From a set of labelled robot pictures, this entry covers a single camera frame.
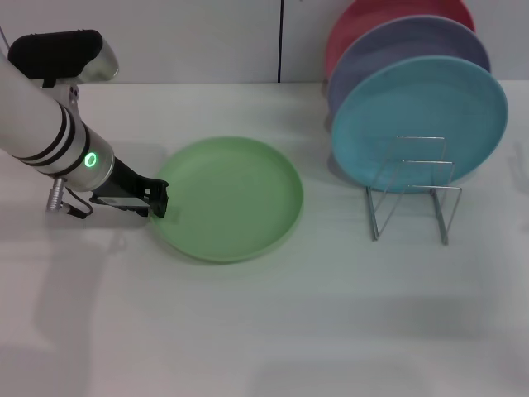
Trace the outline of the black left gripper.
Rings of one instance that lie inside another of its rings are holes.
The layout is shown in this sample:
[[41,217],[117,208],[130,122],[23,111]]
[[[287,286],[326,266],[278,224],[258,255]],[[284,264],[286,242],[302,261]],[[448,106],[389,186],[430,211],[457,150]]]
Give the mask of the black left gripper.
[[106,181],[92,192],[89,200],[94,204],[132,211],[140,216],[154,214],[163,218],[169,200],[168,186],[168,182],[141,176],[119,159],[115,159],[112,172]]

